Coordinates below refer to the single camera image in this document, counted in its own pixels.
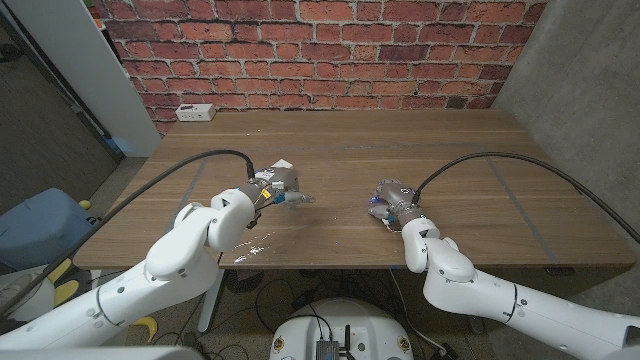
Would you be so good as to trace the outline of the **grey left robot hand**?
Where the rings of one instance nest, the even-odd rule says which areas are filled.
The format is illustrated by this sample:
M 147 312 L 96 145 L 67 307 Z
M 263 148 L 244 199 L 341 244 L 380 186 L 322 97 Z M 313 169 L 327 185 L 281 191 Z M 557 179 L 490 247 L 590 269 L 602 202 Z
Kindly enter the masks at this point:
M 292 167 L 259 169 L 240 190 L 249 197 L 256 210 L 269 205 L 295 208 L 300 204 L 316 201 L 313 196 L 300 191 L 298 172 Z

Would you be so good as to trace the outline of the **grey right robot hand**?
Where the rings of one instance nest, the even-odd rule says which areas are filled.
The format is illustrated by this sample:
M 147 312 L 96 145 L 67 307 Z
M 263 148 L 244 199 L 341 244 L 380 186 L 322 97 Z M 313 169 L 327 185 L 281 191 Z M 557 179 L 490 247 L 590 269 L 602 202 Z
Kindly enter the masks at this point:
M 368 214 L 392 230 L 401 230 L 410 221 L 423 218 L 421 208 L 413 203 L 415 191 L 396 179 L 383 179 L 371 197 Z

